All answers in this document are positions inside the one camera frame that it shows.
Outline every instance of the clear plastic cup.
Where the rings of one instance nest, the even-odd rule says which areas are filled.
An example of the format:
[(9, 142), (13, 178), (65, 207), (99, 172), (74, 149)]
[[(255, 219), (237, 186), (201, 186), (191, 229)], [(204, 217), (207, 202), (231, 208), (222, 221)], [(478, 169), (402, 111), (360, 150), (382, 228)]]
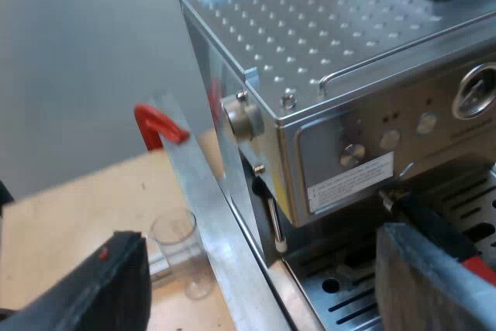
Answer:
[(165, 256), (172, 274), (185, 282), (185, 294), (191, 299), (209, 295), (214, 277), (193, 212), (172, 210), (159, 215), (150, 229)]

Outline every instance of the gray wall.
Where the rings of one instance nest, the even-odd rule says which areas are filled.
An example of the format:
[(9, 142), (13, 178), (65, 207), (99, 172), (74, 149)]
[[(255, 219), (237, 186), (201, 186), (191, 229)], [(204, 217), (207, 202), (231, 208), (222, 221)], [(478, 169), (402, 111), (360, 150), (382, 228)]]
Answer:
[(145, 151), (133, 106), (211, 126), (178, 0), (0, 0), (0, 180), (20, 198)]

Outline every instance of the perforated metal tray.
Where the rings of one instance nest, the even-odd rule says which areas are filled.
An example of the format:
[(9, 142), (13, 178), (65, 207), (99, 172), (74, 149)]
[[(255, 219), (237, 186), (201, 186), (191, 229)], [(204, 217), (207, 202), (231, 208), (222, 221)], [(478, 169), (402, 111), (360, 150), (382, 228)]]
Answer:
[(184, 3), (266, 108), (276, 114), (281, 112), (281, 93), (286, 88), (298, 92), (298, 106), (292, 112), (303, 111), (332, 98), (318, 96), (323, 78), (448, 33), (496, 9), (495, 0)]

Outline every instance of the metal bar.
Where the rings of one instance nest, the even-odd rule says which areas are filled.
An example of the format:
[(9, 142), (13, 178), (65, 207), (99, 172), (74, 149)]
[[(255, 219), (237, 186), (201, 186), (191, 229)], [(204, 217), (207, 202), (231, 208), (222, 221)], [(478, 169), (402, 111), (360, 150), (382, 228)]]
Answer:
[[(171, 95), (150, 101), (179, 126), (189, 129)], [(184, 196), (198, 217), (210, 264), (238, 330), (289, 330), (265, 277), (251, 253), (195, 136), (177, 145), (164, 139)]]

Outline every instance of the red clamp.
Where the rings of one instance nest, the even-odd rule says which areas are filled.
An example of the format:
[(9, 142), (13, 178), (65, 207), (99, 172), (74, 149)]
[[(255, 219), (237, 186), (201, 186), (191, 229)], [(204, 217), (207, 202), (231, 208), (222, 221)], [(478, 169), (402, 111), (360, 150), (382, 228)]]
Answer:
[(496, 286), (496, 273), (480, 257), (471, 257), (462, 264), (475, 275)]
[(179, 127), (171, 118), (148, 104), (138, 104), (134, 107), (134, 117), (146, 148), (151, 151), (162, 149), (159, 133), (172, 143), (182, 143), (189, 138), (189, 132)]

